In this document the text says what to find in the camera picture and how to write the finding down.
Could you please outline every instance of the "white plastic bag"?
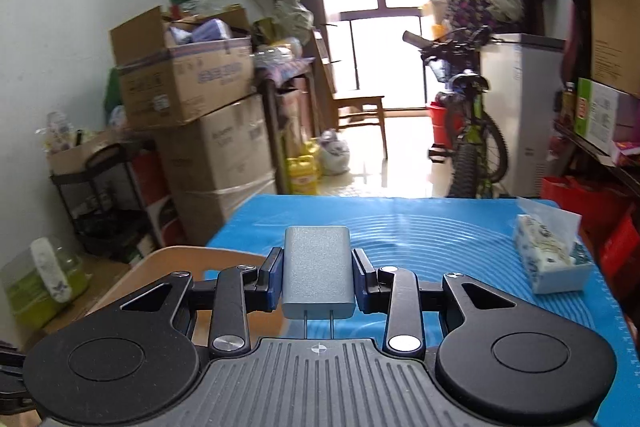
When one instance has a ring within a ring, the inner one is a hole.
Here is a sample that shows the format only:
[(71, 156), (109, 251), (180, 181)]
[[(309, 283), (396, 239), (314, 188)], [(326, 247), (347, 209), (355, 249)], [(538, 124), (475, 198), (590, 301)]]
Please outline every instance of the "white plastic bag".
[(345, 140), (338, 138), (334, 129), (324, 131), (318, 140), (320, 145), (320, 161), (322, 174), (335, 176), (349, 171), (351, 154)]

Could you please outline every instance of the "blue table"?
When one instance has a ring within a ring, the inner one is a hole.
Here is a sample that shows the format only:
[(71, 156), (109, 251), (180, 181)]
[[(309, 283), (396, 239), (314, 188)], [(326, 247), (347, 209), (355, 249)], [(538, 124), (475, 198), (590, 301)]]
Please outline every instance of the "blue table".
[[(438, 281), (450, 271), (466, 273), (520, 299), (592, 328), (609, 341), (618, 373), (597, 421), (601, 427), (640, 423), (640, 362), (620, 308), (595, 269), (583, 293), (535, 296), (511, 236), (514, 200), (405, 200), (256, 196), (244, 204), (207, 246), (268, 254), (284, 243), (291, 225), (344, 225), (351, 245), (364, 248), (373, 266), (395, 265), (421, 280)], [(337, 337), (382, 341), (385, 317), (356, 311), (337, 321)], [(442, 339), (438, 318), (424, 314), (428, 345)], [(311, 321), (311, 338), (328, 338), (325, 321)]]

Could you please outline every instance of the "bicycle tire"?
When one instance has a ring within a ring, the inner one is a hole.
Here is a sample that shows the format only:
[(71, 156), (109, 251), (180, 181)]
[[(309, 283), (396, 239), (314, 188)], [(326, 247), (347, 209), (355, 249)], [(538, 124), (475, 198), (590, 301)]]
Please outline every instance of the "bicycle tire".
[[(451, 142), (452, 148), (455, 150), (458, 145), (458, 130), (455, 128), (455, 115), (459, 112), (460, 104), (452, 104), (447, 108), (447, 113), (445, 115), (445, 130), (447, 132), (447, 136), (449, 136), (449, 140)], [(485, 123), (485, 133), (484, 137), (485, 141), (489, 138), (489, 136), (494, 138), (495, 145), (498, 149), (498, 165), (495, 169), (487, 172), (487, 177), (489, 181), (492, 183), (500, 182), (505, 174), (507, 174), (507, 170), (509, 168), (509, 155), (507, 152), (507, 145), (504, 142), (504, 138), (502, 137), (502, 133), (498, 125), (495, 123), (494, 119), (491, 118), (486, 112), (483, 113), (483, 119)]]
[(478, 149), (463, 143), (456, 152), (453, 179), (447, 198), (475, 199), (478, 191)]

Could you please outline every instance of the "bicycle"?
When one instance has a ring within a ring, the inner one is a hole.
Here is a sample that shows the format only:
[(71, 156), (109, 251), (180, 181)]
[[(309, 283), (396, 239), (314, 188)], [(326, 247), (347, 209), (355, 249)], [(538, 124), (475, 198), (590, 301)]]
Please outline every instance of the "bicycle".
[[(429, 41), (411, 32), (404, 32), (402, 40), (420, 49), (423, 63), (430, 65), (436, 76), (436, 61), (462, 72), (438, 79), (450, 86), (449, 92), (439, 93), (438, 97), (447, 108), (445, 127), (452, 147), (433, 144), (429, 150), (434, 163), (452, 158), (454, 172), (447, 198), (493, 198), (493, 185), (504, 178), (509, 159), (500, 129), (484, 111), (484, 93), (490, 88), (487, 79), (478, 73), (478, 50), (499, 39), (492, 37), (491, 28), (483, 26), (466, 41)], [(462, 117), (461, 127), (456, 126), (456, 117)]]

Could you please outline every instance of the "ribbed gray plate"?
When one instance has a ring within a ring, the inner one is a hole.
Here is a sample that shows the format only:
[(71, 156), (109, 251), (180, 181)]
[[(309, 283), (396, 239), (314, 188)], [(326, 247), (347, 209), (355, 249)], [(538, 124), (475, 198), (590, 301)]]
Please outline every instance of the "ribbed gray plate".
[[(47, 420), (44, 427), (59, 427)], [(421, 363), (371, 340), (263, 339), (217, 360), (196, 390), (141, 427), (484, 427), (439, 394)], [(588, 423), (576, 424), (587, 427)]]

